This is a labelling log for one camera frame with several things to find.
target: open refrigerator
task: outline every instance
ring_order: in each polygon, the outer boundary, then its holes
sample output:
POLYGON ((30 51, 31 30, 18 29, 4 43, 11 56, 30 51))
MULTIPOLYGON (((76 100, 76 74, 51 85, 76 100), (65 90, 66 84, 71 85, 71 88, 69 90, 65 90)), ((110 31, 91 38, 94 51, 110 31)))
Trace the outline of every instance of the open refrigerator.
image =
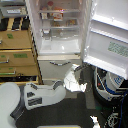
POLYGON ((39 61, 77 55, 128 79, 127 0, 26 0, 26 6, 39 61))

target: floor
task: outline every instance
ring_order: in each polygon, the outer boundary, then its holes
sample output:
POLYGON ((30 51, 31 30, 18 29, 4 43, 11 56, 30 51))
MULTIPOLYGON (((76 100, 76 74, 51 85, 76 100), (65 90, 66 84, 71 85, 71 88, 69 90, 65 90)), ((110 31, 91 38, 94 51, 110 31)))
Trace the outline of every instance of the floor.
POLYGON ((67 91, 66 98, 58 104, 30 111, 25 109, 16 122, 17 128, 37 128, 46 125, 79 125, 82 128, 93 128, 90 116, 97 116, 103 128, 106 118, 101 113, 102 105, 93 96, 92 75, 91 66, 81 73, 81 82, 88 83, 84 93, 67 91))

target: refrigerator handle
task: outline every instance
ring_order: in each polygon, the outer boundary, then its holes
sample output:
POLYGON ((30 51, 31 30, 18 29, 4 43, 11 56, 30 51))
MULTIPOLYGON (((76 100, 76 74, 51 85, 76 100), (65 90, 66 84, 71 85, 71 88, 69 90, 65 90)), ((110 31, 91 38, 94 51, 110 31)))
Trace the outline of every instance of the refrigerator handle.
POLYGON ((70 61, 69 62, 65 62, 65 63, 63 63, 63 64, 57 64, 57 63, 55 63, 55 62, 49 62, 50 64, 53 64, 53 65, 56 65, 56 66, 64 66, 64 65, 66 65, 66 64, 69 64, 69 63, 71 63, 70 61))

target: white object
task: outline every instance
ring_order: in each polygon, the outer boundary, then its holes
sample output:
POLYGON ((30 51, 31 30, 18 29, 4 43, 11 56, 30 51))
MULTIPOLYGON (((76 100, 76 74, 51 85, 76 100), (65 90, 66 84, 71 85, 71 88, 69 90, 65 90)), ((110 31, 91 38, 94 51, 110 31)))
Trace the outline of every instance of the white object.
MULTIPOLYGON (((25 107, 28 110, 58 103, 65 98, 65 95, 66 90, 61 81, 55 82, 53 86, 27 83, 24 87, 25 107)), ((19 105, 20 96, 21 93, 17 84, 7 82, 0 86, 0 128, 16 128, 11 113, 19 105)))
POLYGON ((97 73, 97 68, 95 69, 95 72, 94 72, 94 80, 95 80, 95 87, 96 87, 96 90, 97 92, 101 95, 101 97, 103 97, 105 100, 107 101, 111 101, 113 98, 118 98, 120 97, 121 95, 120 94, 112 94, 110 92, 108 92, 106 90, 106 88, 104 87, 104 84, 103 84, 103 81, 101 80, 99 74, 97 73), (100 80, 101 84, 102 84, 102 87, 103 87, 103 90, 99 89, 98 86, 97 86, 97 81, 98 79, 100 80))
POLYGON ((116 89, 119 89, 123 81, 124 79, 122 77, 115 75, 113 73, 107 72, 106 84, 109 89, 116 91, 116 89))
POLYGON ((64 78, 64 86, 71 92, 85 92, 87 83, 79 85, 78 81, 75 78, 74 70, 77 67, 79 67, 79 65, 73 64, 69 71, 66 73, 64 78))
POLYGON ((63 100, 66 96, 66 90, 63 87, 63 85, 60 85, 60 84, 56 85, 57 82, 59 81, 56 81, 51 86, 35 85, 33 83, 27 83, 24 88, 24 100, 25 100, 26 108, 30 110, 30 109, 41 107, 41 106, 56 104, 61 100, 63 100), (31 97, 28 97, 27 96, 28 93, 33 93, 34 95, 31 97))
POLYGON ((16 128, 10 114, 20 101, 20 89, 15 83, 7 82, 0 86, 0 127, 16 128))
POLYGON ((93 123, 94 123, 93 128, 100 128, 97 117, 95 117, 95 116, 90 116, 90 117, 91 117, 91 119, 93 120, 93 123))

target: refrigerator door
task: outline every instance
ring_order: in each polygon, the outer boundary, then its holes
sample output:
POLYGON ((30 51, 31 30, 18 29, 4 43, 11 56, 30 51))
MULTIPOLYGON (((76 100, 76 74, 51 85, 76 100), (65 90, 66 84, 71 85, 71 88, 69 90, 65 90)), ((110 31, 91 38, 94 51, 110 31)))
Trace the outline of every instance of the refrigerator door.
POLYGON ((90 5, 83 61, 128 79, 128 1, 93 0, 90 5))

